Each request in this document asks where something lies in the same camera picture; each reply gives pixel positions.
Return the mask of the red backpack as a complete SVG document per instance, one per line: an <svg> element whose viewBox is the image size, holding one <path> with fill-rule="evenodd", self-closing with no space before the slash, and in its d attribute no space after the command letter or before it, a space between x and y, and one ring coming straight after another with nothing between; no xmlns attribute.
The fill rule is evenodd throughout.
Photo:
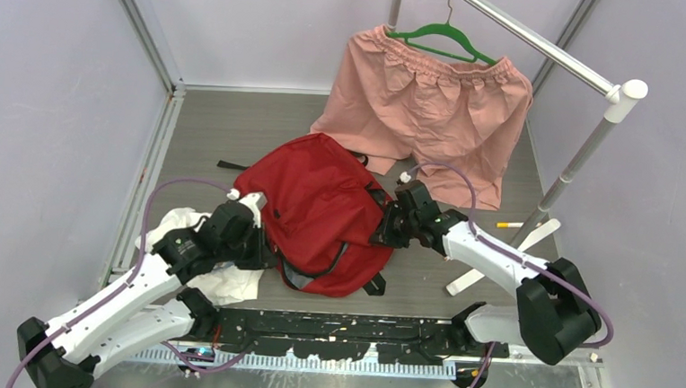
<svg viewBox="0 0 686 388"><path fill-rule="evenodd" d="M390 195L357 154L323 133L293 139L237 170L234 188L261 192L267 246L287 286L308 294L382 296L390 247L370 239Z"/></svg>

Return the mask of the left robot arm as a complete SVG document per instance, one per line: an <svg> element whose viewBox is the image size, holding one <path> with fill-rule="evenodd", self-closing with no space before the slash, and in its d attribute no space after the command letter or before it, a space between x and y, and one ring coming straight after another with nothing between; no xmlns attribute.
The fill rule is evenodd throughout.
<svg viewBox="0 0 686 388"><path fill-rule="evenodd" d="M169 230L102 291L56 318L17 329L19 370L36 388L90 388L119 361L159 342L206 340L219 312L189 282L231 262L266 267L261 192L227 200L190 227Z"/></svg>

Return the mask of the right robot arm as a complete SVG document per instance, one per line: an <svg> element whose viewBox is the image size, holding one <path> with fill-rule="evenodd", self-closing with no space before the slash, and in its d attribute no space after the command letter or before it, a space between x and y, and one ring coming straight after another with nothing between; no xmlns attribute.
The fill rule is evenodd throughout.
<svg viewBox="0 0 686 388"><path fill-rule="evenodd" d="M515 300L511 307L474 304L454 317L452 342L463 355L474 355L490 342L507 343L525 346L554 366L605 328L574 263L526 255L482 231L462 212L441 210L421 181L398 186L395 197L384 204L371 243L400 249L416 239L479 271Z"/></svg>

